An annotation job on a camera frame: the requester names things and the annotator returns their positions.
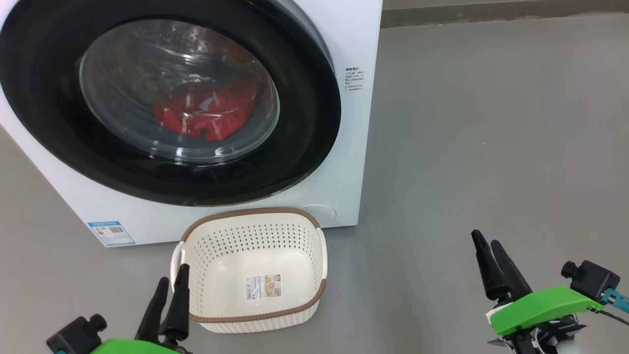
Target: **blue and white sticker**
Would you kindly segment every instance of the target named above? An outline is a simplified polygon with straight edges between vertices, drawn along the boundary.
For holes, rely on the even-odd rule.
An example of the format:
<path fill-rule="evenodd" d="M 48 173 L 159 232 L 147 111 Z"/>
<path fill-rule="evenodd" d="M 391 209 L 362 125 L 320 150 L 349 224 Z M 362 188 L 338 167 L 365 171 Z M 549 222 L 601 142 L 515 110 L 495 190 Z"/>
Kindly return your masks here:
<path fill-rule="evenodd" d="M 88 222 L 87 224 L 106 247 L 135 244 L 119 221 Z"/>

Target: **glass window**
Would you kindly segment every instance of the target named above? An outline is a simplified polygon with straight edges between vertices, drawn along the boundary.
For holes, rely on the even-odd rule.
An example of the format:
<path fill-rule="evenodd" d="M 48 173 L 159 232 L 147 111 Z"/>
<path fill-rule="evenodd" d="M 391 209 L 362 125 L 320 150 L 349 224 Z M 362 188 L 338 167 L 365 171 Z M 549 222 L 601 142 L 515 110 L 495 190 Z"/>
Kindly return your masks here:
<path fill-rule="evenodd" d="M 99 37 L 81 60 L 81 90 L 96 118 L 152 157 L 225 163 L 260 146 L 279 118 L 264 66 L 209 28 L 142 20 Z"/>

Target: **front-loading washing machine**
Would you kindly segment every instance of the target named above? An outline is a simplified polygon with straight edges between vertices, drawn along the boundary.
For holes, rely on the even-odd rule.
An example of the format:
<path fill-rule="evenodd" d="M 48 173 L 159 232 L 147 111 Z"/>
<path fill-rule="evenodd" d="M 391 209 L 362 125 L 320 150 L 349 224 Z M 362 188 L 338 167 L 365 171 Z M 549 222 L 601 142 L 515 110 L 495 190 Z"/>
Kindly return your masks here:
<path fill-rule="evenodd" d="M 1 0 L 0 123 L 105 246 L 245 208 L 355 225 L 381 8 Z"/>

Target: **brown basket rim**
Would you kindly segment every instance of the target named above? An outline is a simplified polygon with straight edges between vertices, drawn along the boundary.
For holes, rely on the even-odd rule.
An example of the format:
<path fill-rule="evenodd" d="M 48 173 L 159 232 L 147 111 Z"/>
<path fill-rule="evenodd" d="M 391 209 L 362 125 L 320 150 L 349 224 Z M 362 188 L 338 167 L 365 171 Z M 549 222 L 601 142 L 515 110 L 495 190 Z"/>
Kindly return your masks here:
<path fill-rule="evenodd" d="M 204 217 L 202 219 L 199 219 L 199 220 L 195 221 L 192 225 L 190 225 L 190 227 L 188 227 L 188 229 L 184 232 L 184 235 L 181 237 L 181 241 L 182 242 L 186 242 L 188 240 L 188 237 L 190 236 L 190 234 L 192 234 L 192 232 L 197 227 L 199 227 L 200 225 L 205 224 L 206 222 L 209 222 L 209 221 L 220 220 L 220 219 L 228 219 L 230 217 L 238 217 L 238 216 L 244 216 L 244 215 L 281 214 L 281 213 L 301 215 L 301 216 L 307 218 L 310 222 L 312 222 L 312 224 L 313 224 L 313 226 L 315 228 L 317 228 L 317 229 L 320 228 L 319 223 L 317 222 L 315 217 L 313 217 L 312 215 L 310 215 L 309 213 L 307 213 L 307 212 L 305 212 L 305 211 L 303 211 L 301 209 L 297 209 L 297 208 L 245 209 L 245 210 L 236 210 L 236 211 L 233 211 L 233 212 L 225 212 L 225 213 L 210 215 L 210 216 Z M 234 322 L 259 321 L 259 320 L 263 320 L 263 319 L 271 319 L 271 318 L 275 318 L 275 317 L 281 317 L 281 316 L 296 314 L 298 312 L 305 311 L 305 310 L 309 309 L 310 307 L 314 306 L 314 304 L 317 303 L 317 301 L 319 301 L 319 299 L 323 295 L 323 291 L 325 290 L 325 285 L 326 285 L 326 279 L 321 279 L 321 284 L 319 285 L 319 290 L 317 290 L 317 293 L 314 295 L 314 297 L 312 299 L 310 299 L 307 303 L 305 303 L 305 304 L 303 304 L 301 306 L 293 307 L 292 309 L 286 309 L 286 310 L 275 311 L 275 312 L 268 312 L 268 313 L 259 314 L 259 315 L 236 316 L 236 317 L 201 317 L 201 316 L 197 316 L 197 315 L 194 315 L 194 314 L 190 313 L 190 319 L 192 321 L 194 321 L 194 322 L 197 322 L 197 323 L 234 323 Z"/>

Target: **washing machine door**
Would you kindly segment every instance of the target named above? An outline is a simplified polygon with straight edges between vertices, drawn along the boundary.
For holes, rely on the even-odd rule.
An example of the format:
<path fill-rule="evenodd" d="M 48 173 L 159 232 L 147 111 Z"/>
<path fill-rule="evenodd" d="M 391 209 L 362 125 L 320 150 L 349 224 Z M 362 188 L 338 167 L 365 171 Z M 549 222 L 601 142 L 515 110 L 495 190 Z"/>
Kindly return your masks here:
<path fill-rule="evenodd" d="M 20 0 L 0 84 L 30 134 L 98 183 L 247 202 L 310 174 L 337 136 L 331 61 L 299 17 L 266 0 Z"/>

